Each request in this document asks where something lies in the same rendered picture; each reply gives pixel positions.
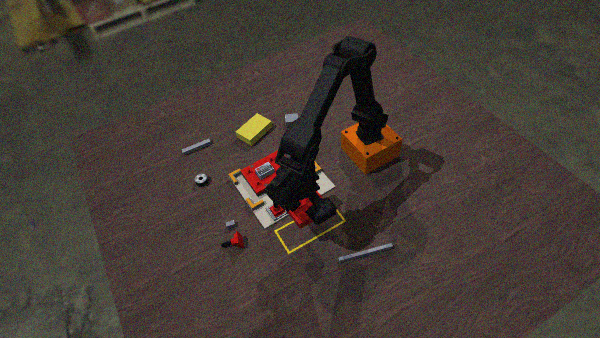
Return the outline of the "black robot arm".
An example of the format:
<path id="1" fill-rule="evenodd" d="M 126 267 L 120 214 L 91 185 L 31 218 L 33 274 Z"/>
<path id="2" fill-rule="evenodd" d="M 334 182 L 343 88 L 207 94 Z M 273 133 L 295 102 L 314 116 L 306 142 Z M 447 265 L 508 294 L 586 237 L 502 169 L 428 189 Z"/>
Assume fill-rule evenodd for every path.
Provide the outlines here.
<path id="1" fill-rule="evenodd" d="M 359 122 L 357 136 L 365 145 L 384 139 L 381 130 L 386 127 L 388 115 L 375 100 L 370 70 L 376 55 L 374 43 L 346 36 L 333 45 L 332 53 L 324 59 L 322 72 L 301 116 L 281 138 L 275 160 L 281 171 L 265 188 L 267 196 L 287 212 L 294 212 L 301 205 L 299 200 L 303 200 L 304 193 L 298 189 L 315 176 L 322 123 L 343 78 L 349 74 L 356 99 L 352 120 Z"/>

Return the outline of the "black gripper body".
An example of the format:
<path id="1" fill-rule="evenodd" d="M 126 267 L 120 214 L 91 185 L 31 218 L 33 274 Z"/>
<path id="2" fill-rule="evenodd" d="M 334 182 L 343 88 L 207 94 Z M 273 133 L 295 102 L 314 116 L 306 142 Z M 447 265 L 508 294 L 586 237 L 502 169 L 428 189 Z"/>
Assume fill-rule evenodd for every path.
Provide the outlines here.
<path id="1" fill-rule="evenodd" d="M 336 214 L 336 206 L 329 198 L 320 198 L 316 193 L 320 189 L 320 186 L 316 183 L 317 180 L 319 180 L 319 176 L 315 172 L 314 178 L 302 183 L 298 190 L 302 190 L 304 193 L 302 199 L 308 198 L 312 202 L 313 205 L 308 208 L 307 213 L 311 220 L 319 225 Z"/>

